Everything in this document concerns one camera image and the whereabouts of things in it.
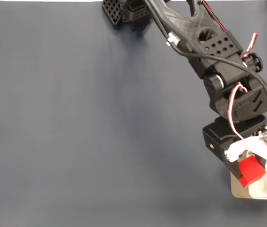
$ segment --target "black cable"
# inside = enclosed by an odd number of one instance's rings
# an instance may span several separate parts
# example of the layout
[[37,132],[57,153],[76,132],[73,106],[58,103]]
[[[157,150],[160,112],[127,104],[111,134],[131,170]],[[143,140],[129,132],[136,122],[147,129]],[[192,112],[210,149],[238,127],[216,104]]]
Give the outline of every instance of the black cable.
[[[168,39],[169,35],[167,34],[165,28],[163,27],[162,22],[160,21],[158,15],[157,15],[157,13],[160,13],[160,11],[159,10],[154,11],[154,9],[152,8],[152,6],[148,2],[148,0],[144,0],[144,3],[147,5],[148,9],[150,10],[156,25],[158,26],[158,28],[160,29],[160,31],[162,32],[164,37],[166,39]],[[264,88],[264,90],[267,94],[267,83],[264,81],[264,79],[259,74],[253,72],[252,70],[248,69],[247,67],[240,65],[239,63],[236,63],[234,61],[228,60],[226,58],[222,58],[222,57],[217,57],[217,56],[212,56],[212,55],[207,55],[207,54],[199,54],[199,53],[185,53],[185,52],[182,52],[174,43],[170,43],[170,45],[179,55],[184,56],[186,58],[204,58],[204,59],[220,61],[220,62],[229,64],[229,65],[232,65],[234,67],[237,67],[237,68],[249,73],[250,75],[254,76],[258,80],[258,82],[262,85],[262,87]]]

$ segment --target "black robotic arm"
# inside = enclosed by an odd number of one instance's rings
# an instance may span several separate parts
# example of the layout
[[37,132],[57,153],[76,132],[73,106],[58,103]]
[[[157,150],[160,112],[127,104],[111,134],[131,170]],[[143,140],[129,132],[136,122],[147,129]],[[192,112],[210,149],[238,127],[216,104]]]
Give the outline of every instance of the black robotic arm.
[[[145,28],[153,18],[164,37],[204,81],[210,108],[221,117],[204,127],[206,146],[241,178],[238,161],[224,154],[240,140],[228,122],[229,114],[236,131],[244,138],[267,129],[267,85],[257,74],[263,68],[255,53],[242,54],[242,47],[227,31],[204,0],[187,0],[191,17],[186,18],[167,7],[163,0],[103,0],[102,7],[115,28],[129,23],[132,30]],[[238,91],[231,113],[229,102],[233,88],[241,84],[248,92]],[[264,166],[265,160],[258,157]]]

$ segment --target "gray backdrop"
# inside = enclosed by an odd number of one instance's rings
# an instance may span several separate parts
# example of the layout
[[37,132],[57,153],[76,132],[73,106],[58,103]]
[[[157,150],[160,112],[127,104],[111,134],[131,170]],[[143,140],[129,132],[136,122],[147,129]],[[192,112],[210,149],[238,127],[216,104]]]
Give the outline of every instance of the gray backdrop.
[[[210,5],[244,47],[258,32],[267,80],[267,3]],[[154,24],[115,31],[99,2],[0,2],[0,227],[266,227],[267,201],[234,198],[205,148],[208,103]]]

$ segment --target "cable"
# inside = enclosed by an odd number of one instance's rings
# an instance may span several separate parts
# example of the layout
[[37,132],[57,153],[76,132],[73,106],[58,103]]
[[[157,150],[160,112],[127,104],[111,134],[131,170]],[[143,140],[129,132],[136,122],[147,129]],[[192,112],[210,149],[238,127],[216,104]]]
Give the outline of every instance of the cable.
[[249,44],[249,46],[247,48],[247,51],[244,54],[241,55],[242,57],[248,57],[248,55],[251,53],[251,51],[252,51],[252,49],[253,49],[253,47],[255,45],[256,38],[257,38],[257,33],[254,33],[253,36],[252,36],[251,42],[250,42],[250,44]]
[[[156,25],[158,26],[158,28],[160,29],[160,31],[162,32],[163,36],[168,40],[169,36],[162,24],[162,22],[160,21],[159,17],[157,14],[161,14],[160,10],[157,8],[157,6],[154,4],[154,8],[153,9],[152,5],[149,3],[149,1],[152,0],[144,0],[144,3],[147,5],[148,9],[150,10],[152,17],[156,23]],[[206,55],[206,54],[198,54],[198,53],[185,53],[182,52],[174,43],[170,43],[170,46],[181,56],[184,56],[186,58],[203,58],[203,59],[210,59],[210,60],[215,60],[215,61],[219,61],[219,62],[223,62],[229,65],[232,65],[234,67],[237,67],[247,73],[249,73],[250,75],[252,75],[253,77],[255,77],[258,82],[262,85],[263,89],[265,90],[266,94],[267,94],[267,83],[264,81],[264,79],[257,73],[253,72],[252,70],[250,70],[249,68],[240,65],[239,63],[236,63],[234,61],[228,60],[226,58],[222,58],[222,57],[217,57],[217,56],[212,56],[212,55]]]
[[209,7],[208,3],[206,3],[205,0],[202,0],[203,3],[205,4],[205,6],[207,7],[207,9],[211,12],[211,14],[214,16],[214,18],[217,20],[217,22],[219,23],[220,27],[223,28],[223,30],[226,32],[227,29],[223,26],[223,24],[219,21],[219,19],[217,18],[217,16],[215,16],[213,10]]
[[235,94],[236,94],[237,90],[239,90],[239,89],[241,89],[244,92],[248,92],[248,90],[240,82],[238,82],[238,84],[235,85],[235,87],[232,89],[231,95],[230,95],[230,100],[229,100],[229,106],[228,106],[228,121],[229,121],[230,127],[233,130],[233,132],[239,138],[241,138],[243,140],[243,137],[235,129],[235,126],[234,126],[234,123],[233,123],[233,119],[232,119],[232,109],[233,109],[233,103],[234,103],[234,99],[235,99]]

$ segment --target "red block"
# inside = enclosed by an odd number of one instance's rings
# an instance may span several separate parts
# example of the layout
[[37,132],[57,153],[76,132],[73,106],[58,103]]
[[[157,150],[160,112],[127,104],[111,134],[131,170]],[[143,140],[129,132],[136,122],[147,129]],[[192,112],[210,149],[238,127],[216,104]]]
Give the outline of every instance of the red block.
[[264,167],[257,161],[254,156],[250,156],[239,163],[239,170],[242,178],[239,182],[242,186],[248,187],[250,184],[258,181],[266,174]]

